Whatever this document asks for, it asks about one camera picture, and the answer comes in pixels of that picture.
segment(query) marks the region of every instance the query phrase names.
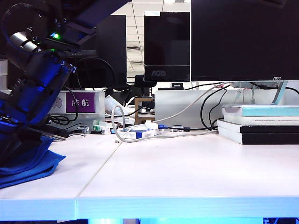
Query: book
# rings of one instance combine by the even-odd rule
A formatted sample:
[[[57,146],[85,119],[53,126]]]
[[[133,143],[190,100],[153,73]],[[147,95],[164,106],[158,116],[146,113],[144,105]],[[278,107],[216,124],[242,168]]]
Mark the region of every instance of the book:
[[[298,105],[223,105],[223,115],[234,116],[299,116]]]
[[[224,120],[239,125],[299,125],[299,116],[233,116],[224,115]]]
[[[217,126],[237,133],[299,133],[299,126],[239,125],[223,120],[218,120]]]
[[[218,127],[219,135],[244,145],[299,144],[299,133],[237,133]]]

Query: monitor stand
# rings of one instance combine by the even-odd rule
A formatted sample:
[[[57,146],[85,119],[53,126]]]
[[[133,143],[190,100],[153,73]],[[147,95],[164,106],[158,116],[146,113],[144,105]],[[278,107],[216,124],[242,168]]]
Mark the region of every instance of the monitor stand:
[[[272,105],[278,105],[279,104],[279,102],[280,102],[280,100],[281,100],[281,98],[282,98],[282,96],[285,92],[285,88],[286,88],[287,84],[288,84],[288,82],[279,83],[278,90],[277,90],[276,95],[273,99],[273,102],[271,103]]]
[[[223,105],[222,113],[224,120],[226,115],[241,117],[271,117],[271,116],[298,116],[299,105],[278,105],[282,99],[288,82],[280,82],[278,90],[272,101],[268,105]]]

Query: blue towel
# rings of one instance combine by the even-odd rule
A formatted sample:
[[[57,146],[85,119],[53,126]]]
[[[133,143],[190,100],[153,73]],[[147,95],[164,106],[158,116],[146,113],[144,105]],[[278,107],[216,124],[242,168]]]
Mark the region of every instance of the blue towel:
[[[52,141],[42,136],[41,145],[15,157],[5,167],[0,167],[0,189],[53,174],[65,156],[48,150]]]

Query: black book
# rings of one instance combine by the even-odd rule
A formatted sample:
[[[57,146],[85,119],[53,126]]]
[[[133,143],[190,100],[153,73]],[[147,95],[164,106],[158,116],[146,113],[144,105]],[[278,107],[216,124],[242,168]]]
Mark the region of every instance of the black book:
[[[275,126],[275,125],[238,125],[227,121],[218,120],[219,127],[236,133],[299,133],[299,126]]]

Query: white cylindrical object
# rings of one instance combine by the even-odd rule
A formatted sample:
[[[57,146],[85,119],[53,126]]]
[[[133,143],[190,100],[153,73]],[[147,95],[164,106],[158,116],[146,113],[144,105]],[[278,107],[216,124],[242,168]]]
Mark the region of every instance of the white cylindrical object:
[[[123,109],[123,112],[125,113],[125,115],[130,113],[125,107],[123,107],[119,102],[116,101],[116,99],[114,99],[110,95],[105,97],[105,113],[106,114],[111,114],[112,109],[116,105],[120,106]],[[115,115],[121,115],[121,110],[119,108],[116,108],[114,113],[115,113]]]

